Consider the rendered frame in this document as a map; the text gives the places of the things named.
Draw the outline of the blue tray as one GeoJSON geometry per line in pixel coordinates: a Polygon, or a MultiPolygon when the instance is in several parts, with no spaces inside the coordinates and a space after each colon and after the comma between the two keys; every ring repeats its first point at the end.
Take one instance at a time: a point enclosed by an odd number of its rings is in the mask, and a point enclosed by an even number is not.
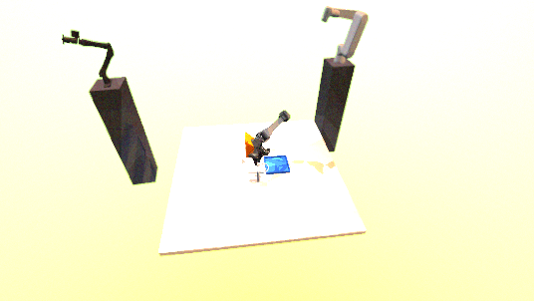
{"type": "Polygon", "coordinates": [[[264,156],[264,163],[269,165],[266,174],[291,172],[286,155],[264,156]]]}

